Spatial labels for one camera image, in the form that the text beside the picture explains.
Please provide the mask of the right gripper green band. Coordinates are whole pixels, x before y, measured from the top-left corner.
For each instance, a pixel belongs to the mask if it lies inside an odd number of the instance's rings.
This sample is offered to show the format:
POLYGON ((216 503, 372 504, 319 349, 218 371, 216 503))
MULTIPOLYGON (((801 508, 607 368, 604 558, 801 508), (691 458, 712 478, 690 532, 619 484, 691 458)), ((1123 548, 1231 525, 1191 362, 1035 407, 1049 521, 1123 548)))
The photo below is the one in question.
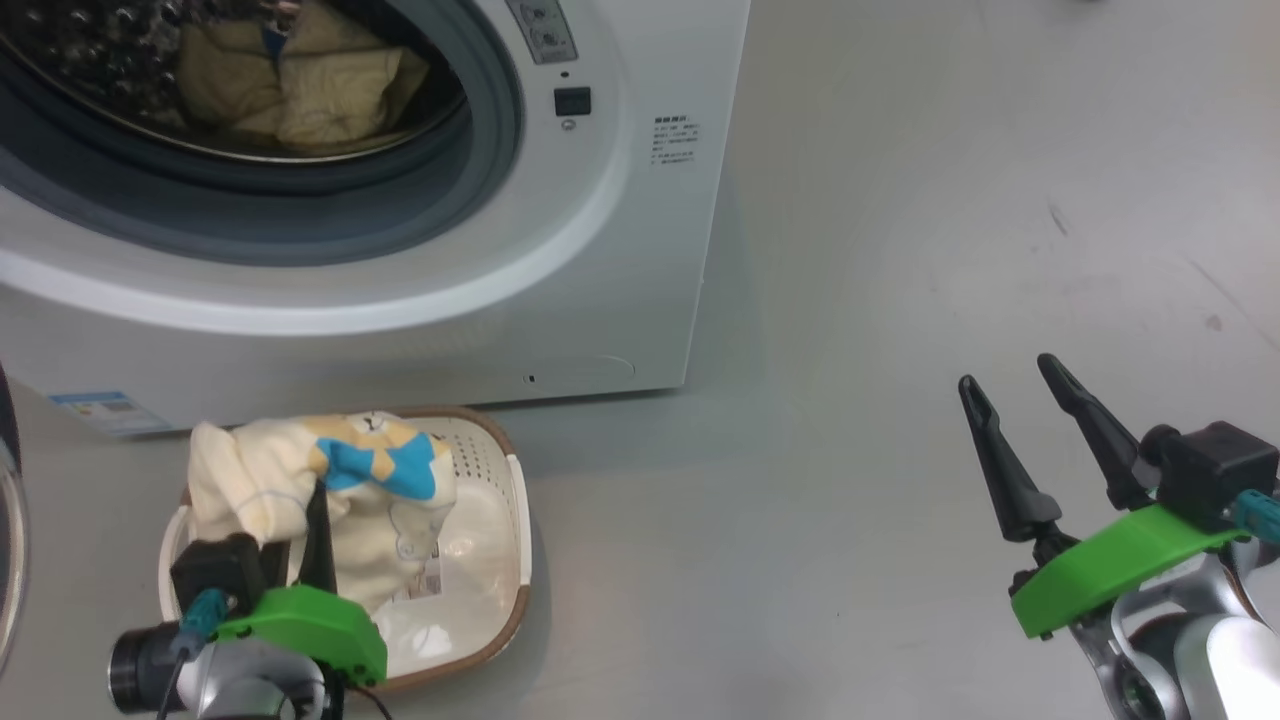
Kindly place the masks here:
MULTIPOLYGON (((1133 511, 1010 589, 1023 633, 1066 632, 1115 719, 1257 719, 1261 612, 1247 588, 1261 543, 1243 530, 1203 533, 1151 506, 1135 437, 1052 354, 1037 366, 1079 427, 1116 510, 1133 511)), ((1002 538, 1039 541, 1062 511, 1038 489, 973 375, 957 393, 1002 538)))

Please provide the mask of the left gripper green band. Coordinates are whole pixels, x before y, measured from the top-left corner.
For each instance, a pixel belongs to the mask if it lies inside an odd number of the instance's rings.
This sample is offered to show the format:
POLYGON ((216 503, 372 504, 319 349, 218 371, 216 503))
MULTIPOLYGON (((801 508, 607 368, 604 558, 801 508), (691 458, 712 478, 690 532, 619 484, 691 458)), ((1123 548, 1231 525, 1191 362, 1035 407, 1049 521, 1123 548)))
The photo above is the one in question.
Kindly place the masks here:
POLYGON ((270 542, 259 550, 266 592, 244 616, 233 616, 244 605, 229 593, 206 589, 178 620, 119 637, 110 700, 120 714, 342 719, 348 692, 367 694, 387 680, 388 648, 378 626, 364 607, 333 594, 324 480, 314 486, 305 520, 301 585, 288 585, 291 542, 270 542))

